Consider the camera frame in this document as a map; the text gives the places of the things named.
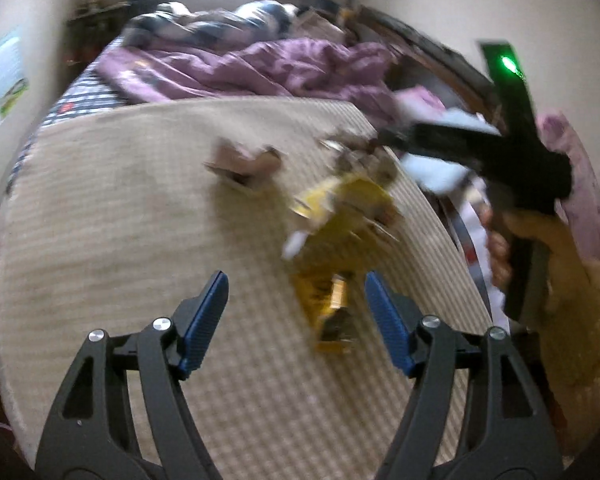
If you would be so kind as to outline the person right hand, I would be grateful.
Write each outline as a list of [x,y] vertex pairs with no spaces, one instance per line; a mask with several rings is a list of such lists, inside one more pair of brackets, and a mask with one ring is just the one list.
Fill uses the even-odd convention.
[[[490,208],[483,209],[480,221],[488,233],[486,249],[489,253],[492,283],[505,292],[513,275],[509,264],[508,241],[495,229],[494,213]],[[540,242],[550,250],[548,282],[550,299],[556,304],[555,309],[582,304],[583,293],[588,286],[588,274],[568,226],[557,217],[524,211],[506,212],[503,221],[513,235]]]

